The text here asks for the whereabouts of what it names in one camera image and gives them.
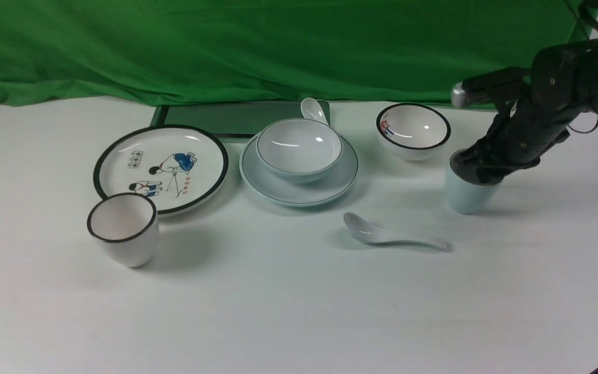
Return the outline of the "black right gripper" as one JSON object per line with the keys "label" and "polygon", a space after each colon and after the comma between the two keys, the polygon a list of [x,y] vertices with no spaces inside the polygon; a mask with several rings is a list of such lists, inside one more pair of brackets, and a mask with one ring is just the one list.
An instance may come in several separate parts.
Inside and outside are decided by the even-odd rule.
{"label": "black right gripper", "polygon": [[542,155],[569,138],[567,126],[592,111],[580,85],[584,59],[597,48],[597,41],[581,41],[542,49],[528,68],[521,97],[498,111],[473,149],[451,156],[455,175],[473,185],[496,185],[505,175],[538,166]]}

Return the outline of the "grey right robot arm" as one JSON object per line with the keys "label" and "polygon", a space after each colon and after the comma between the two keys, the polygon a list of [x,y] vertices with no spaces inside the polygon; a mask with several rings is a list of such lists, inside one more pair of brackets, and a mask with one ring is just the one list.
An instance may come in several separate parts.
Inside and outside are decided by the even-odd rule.
{"label": "grey right robot arm", "polygon": [[533,168],[579,114],[598,115],[598,39],[542,49],[529,68],[481,74],[463,82],[468,88],[485,92],[498,116],[462,163],[493,178]]}

